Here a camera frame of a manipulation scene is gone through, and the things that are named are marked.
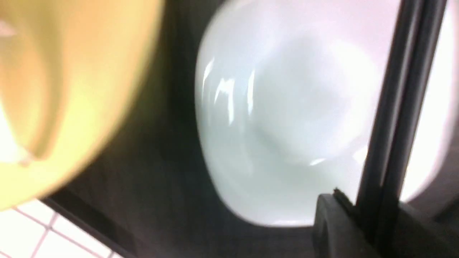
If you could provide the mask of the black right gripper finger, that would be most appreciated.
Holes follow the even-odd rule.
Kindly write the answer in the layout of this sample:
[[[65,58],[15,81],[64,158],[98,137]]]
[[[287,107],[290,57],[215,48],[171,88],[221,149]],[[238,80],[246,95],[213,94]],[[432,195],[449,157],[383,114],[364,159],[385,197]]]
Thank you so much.
[[[315,258],[378,258],[357,224],[356,208],[339,189],[318,196],[313,225]]]

